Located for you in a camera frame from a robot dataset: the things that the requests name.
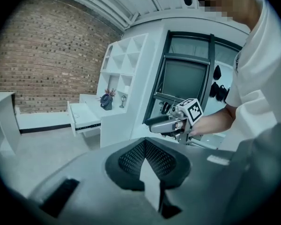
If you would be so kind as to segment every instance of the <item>concrete floor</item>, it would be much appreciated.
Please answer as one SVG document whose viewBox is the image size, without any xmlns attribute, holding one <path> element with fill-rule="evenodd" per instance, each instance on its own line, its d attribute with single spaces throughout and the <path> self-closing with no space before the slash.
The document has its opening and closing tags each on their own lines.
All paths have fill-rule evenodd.
<svg viewBox="0 0 281 225">
<path fill-rule="evenodd" d="M 74 137 L 72 129 L 23 134 L 16 156 L 0 154 L 0 174 L 7 186 L 27 197 L 46 177 L 75 157 L 100 149 L 100 135 Z"/>
</svg>

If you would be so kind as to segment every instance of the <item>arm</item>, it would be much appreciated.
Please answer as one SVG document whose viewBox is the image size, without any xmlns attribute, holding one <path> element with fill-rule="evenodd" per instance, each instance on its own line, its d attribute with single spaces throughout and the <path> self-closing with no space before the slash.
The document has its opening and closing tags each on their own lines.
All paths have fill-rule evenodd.
<svg viewBox="0 0 281 225">
<path fill-rule="evenodd" d="M 202 117 L 192 127 L 190 135 L 204 135 L 210 133 L 219 133 L 228 130 L 235 120 L 235 111 L 237 107 L 226 105 L 218 112 L 206 117 Z"/>
</svg>

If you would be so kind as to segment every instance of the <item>white ceiling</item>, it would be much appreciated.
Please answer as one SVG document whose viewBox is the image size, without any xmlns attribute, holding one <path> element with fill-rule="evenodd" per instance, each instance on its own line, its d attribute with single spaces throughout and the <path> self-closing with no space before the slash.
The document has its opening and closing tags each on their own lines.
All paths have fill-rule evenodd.
<svg viewBox="0 0 281 225">
<path fill-rule="evenodd" d="M 121 30 L 142 22 L 166 17 L 187 17 L 189 11 L 198 10 L 197 0 L 187 6 L 183 0 L 75 0 L 95 10 Z"/>
</svg>

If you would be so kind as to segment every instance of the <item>white shelf unit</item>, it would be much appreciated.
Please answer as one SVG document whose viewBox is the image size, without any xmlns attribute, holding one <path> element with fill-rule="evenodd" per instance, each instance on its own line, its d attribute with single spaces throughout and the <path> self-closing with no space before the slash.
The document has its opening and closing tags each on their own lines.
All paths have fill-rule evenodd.
<svg viewBox="0 0 281 225">
<path fill-rule="evenodd" d="M 133 86 L 140 57 L 143 55 L 143 47 L 147 34 L 130 37 L 108 46 L 101 67 L 98 83 L 97 97 L 104 95 L 105 89 L 115 89 L 116 95 L 113 105 L 119 107 L 122 104 L 122 96 L 126 96 L 123 105 L 129 103 L 129 97 Z"/>
</svg>

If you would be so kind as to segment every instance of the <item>open drawer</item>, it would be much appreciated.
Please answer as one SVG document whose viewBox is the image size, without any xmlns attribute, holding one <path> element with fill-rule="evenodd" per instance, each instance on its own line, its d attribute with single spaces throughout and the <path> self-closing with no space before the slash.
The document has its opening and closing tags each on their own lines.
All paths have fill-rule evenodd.
<svg viewBox="0 0 281 225">
<path fill-rule="evenodd" d="M 74 136 L 78 133 L 100 129 L 101 119 L 85 103 L 69 103 L 68 101 L 67 110 Z"/>
</svg>

